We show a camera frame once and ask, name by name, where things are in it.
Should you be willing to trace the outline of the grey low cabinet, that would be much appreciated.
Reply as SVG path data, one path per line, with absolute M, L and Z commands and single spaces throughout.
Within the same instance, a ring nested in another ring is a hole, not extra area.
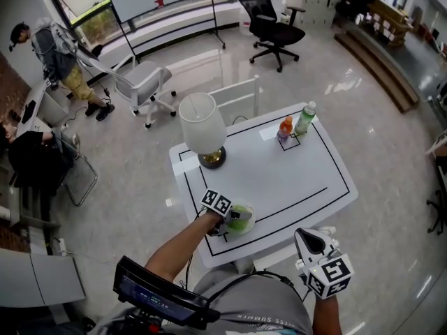
M 53 306 L 84 298 L 73 258 L 0 248 L 0 307 Z

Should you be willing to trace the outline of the black chest-mounted screen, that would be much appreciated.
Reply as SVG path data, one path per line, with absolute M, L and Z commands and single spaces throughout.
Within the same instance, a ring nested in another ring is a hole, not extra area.
M 134 307 L 112 327 L 122 335 L 158 333 L 164 320 L 205 330 L 220 318 L 208 299 L 153 274 L 126 256 L 117 263 L 113 291 L 121 303 Z

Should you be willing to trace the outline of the white slatted chair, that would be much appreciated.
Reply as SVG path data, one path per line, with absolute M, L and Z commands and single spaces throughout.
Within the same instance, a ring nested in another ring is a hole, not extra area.
M 217 103 L 226 126 L 258 116 L 261 94 L 259 76 L 209 92 Z

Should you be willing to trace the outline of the white desk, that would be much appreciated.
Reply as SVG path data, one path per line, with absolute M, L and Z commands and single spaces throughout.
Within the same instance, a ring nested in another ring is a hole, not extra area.
M 17 136 L 27 131 L 50 132 L 52 127 L 63 121 L 69 112 L 70 100 L 67 96 L 57 89 L 51 90 L 47 83 L 42 81 L 36 84 L 29 92 L 25 104 L 35 100 L 36 109 L 30 120 L 26 124 L 21 122 L 17 125 Z

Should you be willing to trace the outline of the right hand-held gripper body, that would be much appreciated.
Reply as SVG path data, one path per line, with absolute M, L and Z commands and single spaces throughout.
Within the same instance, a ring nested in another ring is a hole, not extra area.
M 335 249 L 308 265 L 302 259 L 295 264 L 305 285 L 319 298 L 327 299 L 347 289 L 355 274 L 347 254 Z

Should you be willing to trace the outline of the person's right forearm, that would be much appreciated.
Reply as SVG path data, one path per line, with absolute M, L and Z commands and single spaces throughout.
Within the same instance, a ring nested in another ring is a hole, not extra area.
M 313 335 L 342 335 L 339 304 L 335 295 L 326 299 L 316 297 L 312 331 Z

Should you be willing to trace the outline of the green lettuce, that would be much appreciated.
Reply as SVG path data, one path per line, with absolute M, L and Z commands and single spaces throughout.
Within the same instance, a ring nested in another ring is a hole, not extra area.
M 238 210 L 242 210 L 242 211 L 249 211 L 252 213 L 253 216 L 253 212 L 250 210 L 250 208 L 246 207 L 246 206 L 242 206 L 242 205 L 233 205 L 231 209 L 238 209 Z M 230 212 L 229 212 L 229 221 L 227 223 L 227 226 L 231 229 L 234 230 L 243 230 L 246 228 L 247 224 L 249 223 L 249 221 L 251 220 L 251 218 L 248 221 L 232 221 L 230 220 Z

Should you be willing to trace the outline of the person in white clothing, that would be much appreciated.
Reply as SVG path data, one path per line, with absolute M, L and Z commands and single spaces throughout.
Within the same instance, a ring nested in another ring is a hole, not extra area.
M 209 271 L 193 292 L 210 298 L 241 275 L 233 265 L 222 265 Z M 175 335 L 313 335 L 312 322 L 302 301 L 293 289 L 277 280 L 251 276 L 223 292 L 210 308 L 220 312 L 220 318 L 201 331 L 173 323 L 161 328 L 162 334 Z M 118 303 L 104 316 L 90 334 L 112 335 L 112 326 L 136 311 L 129 303 Z

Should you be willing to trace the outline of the white table lamp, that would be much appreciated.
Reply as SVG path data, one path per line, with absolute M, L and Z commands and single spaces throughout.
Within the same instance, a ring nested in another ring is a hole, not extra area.
M 227 130 L 215 99 L 206 93 L 190 94 L 178 112 L 186 146 L 198 155 L 203 167 L 220 168 L 226 161 Z

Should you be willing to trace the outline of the grey and white office chair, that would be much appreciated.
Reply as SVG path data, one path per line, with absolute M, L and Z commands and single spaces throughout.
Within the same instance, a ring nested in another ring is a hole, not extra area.
M 98 59 L 91 59 L 93 67 L 111 75 L 115 81 L 115 92 L 130 104 L 134 115 L 138 115 L 143 107 L 147 107 L 145 128 L 151 128 L 155 120 L 152 113 L 160 108 L 169 111 L 172 117 L 176 109 L 166 103 L 163 98 L 177 96 L 174 89 L 165 89 L 164 84 L 171 79 L 172 73 L 164 66 L 152 61 L 138 63 L 136 56 L 128 54 L 116 66 L 110 68 Z

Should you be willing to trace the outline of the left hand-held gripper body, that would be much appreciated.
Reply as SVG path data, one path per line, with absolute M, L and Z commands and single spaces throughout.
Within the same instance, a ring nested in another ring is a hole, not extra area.
M 200 203 L 207 211 L 218 216 L 216 225 L 208 232 L 211 237 L 223 235 L 227 225 L 240 220 L 241 213 L 233 208 L 233 203 L 227 197 L 217 191 L 207 189 Z

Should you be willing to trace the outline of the clear glass plate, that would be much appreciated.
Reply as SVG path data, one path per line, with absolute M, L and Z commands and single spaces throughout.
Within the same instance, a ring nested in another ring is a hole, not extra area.
M 250 210 L 253 212 L 253 216 L 252 216 L 251 220 L 249 221 L 249 223 L 247 224 L 247 226 L 246 226 L 245 229 L 243 229 L 243 230 L 234 230 L 234 229 L 231 229 L 231 228 L 229 228 L 229 227 L 227 226 L 227 223 L 228 223 L 228 221 L 229 221 L 229 212 L 230 212 L 230 210 L 229 210 L 229 212 L 228 212 L 228 218 L 227 218 L 227 220 L 226 220 L 225 223 L 224 223 L 224 225 L 225 225 L 225 231 L 226 231 L 228 234 L 232 235 L 232 236 L 241 236 L 241 235 L 244 235 L 244 234 L 248 233 L 248 232 L 252 229 L 252 227 L 254 226 L 255 221 L 256 221 L 256 215 L 255 215 L 254 208 L 253 208 L 247 201 L 245 201 L 245 200 L 243 200 L 243 199 L 235 199 L 235 200 L 232 202 L 232 205 L 230 206 L 230 208 L 231 208 L 233 205 L 236 205 L 236 204 L 238 204 L 238 205 L 242 205 L 242 206 L 246 206 L 246 207 L 250 208 Z

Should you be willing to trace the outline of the black chair with metal frame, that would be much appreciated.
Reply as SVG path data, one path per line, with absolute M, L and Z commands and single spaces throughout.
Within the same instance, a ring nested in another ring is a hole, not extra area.
M 60 187 L 64 187 L 76 207 L 81 206 L 87 199 L 98 181 L 98 172 L 87 157 L 75 147 L 72 139 L 68 139 L 60 130 L 50 131 L 51 139 L 34 144 L 30 150 L 36 160 L 28 160 L 31 164 L 26 170 L 17 174 L 18 186 L 33 186 L 48 195 L 56 195 Z M 92 180 L 85 189 L 82 197 L 75 198 L 69 186 L 68 178 L 75 173 L 78 161 L 83 161 L 92 173 Z

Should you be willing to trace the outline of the black keyboard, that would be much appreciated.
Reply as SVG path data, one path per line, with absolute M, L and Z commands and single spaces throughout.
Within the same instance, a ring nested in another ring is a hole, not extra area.
M 24 112 L 22 116 L 22 124 L 26 124 L 30 118 L 32 118 L 34 114 L 34 110 L 36 109 L 36 102 L 35 100 L 31 100 L 29 103 L 27 103 L 24 106 Z

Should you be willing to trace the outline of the black gaming chair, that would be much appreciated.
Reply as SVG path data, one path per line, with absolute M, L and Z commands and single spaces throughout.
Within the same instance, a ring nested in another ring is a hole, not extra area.
M 434 192 L 436 196 L 436 200 L 426 200 L 426 205 L 432 207 L 436 213 L 437 218 L 434 222 L 433 226 L 427 229 L 428 233 L 437 232 L 438 235 L 441 235 L 444 230 L 447 230 L 447 201 L 445 199 L 444 192 L 440 189 L 435 190 Z

